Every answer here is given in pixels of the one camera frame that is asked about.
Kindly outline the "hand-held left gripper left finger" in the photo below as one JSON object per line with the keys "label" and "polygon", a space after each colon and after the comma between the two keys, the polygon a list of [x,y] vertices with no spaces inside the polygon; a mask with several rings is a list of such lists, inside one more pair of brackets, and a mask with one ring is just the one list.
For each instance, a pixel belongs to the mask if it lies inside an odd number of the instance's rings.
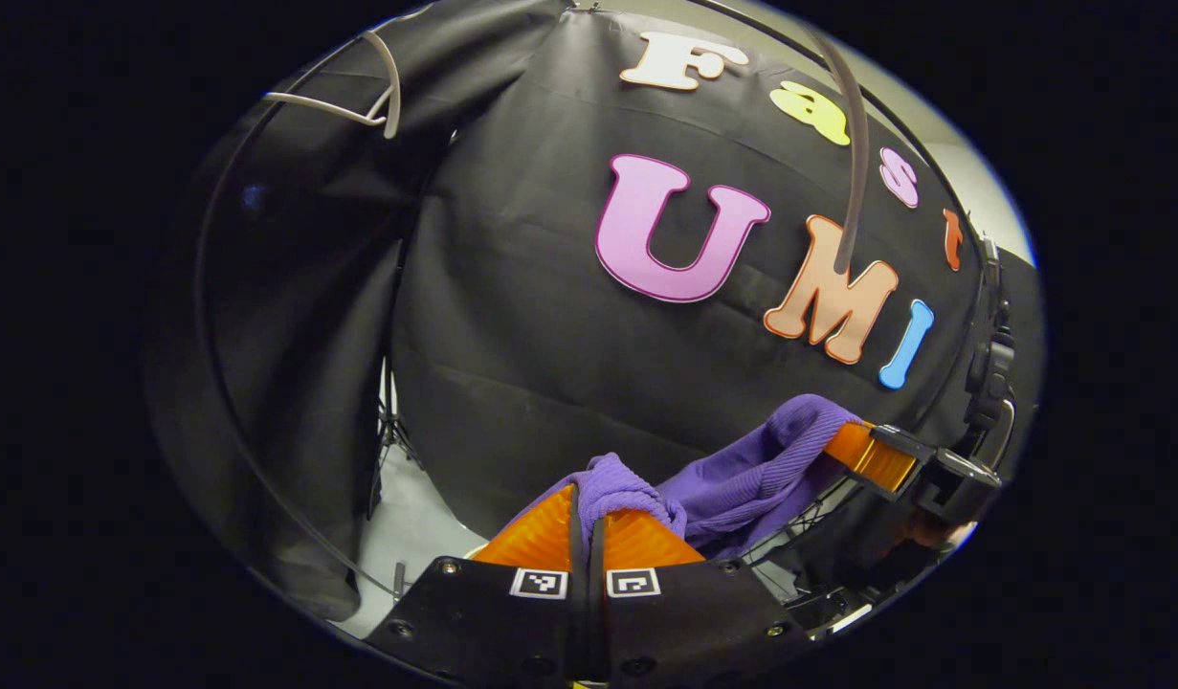
{"label": "hand-held left gripper left finger", "polygon": [[366,644],[452,685],[570,685],[589,592],[577,502],[567,484],[475,557],[434,559]]}

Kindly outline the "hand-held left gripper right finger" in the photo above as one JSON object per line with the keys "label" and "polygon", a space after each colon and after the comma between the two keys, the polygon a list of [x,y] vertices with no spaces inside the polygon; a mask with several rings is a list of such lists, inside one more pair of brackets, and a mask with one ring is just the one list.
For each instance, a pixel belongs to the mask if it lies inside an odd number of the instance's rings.
{"label": "hand-held left gripper right finger", "polygon": [[815,645],[742,559],[708,559],[633,506],[594,524],[593,683],[743,685]]}

